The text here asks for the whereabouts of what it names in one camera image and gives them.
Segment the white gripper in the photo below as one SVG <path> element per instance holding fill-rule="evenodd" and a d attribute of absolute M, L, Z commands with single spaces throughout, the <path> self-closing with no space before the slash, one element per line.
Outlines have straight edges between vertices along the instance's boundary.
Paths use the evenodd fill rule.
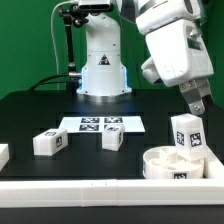
<path fill-rule="evenodd" d="M 190 112 L 203 114 L 203 98 L 211 94 L 206 76 L 214 70 L 197 26 L 180 19 L 147 34 L 146 43 L 151 55 L 141 66 L 146 80 L 154 84 L 161 79 L 168 87 L 180 84 Z"/>

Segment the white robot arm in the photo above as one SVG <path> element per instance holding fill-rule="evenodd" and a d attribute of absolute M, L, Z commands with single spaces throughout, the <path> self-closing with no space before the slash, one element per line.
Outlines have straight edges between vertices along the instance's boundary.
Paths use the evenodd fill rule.
<path fill-rule="evenodd" d="M 179 87 L 192 114 L 205 111 L 213 66 L 197 25 L 203 17 L 201 0 L 78 0 L 78 8 L 87 13 L 82 94 L 109 97 L 129 91 L 120 59 L 120 26 L 105 14 L 117 8 L 145 37 L 150 53 L 141 66 L 145 79 Z"/>

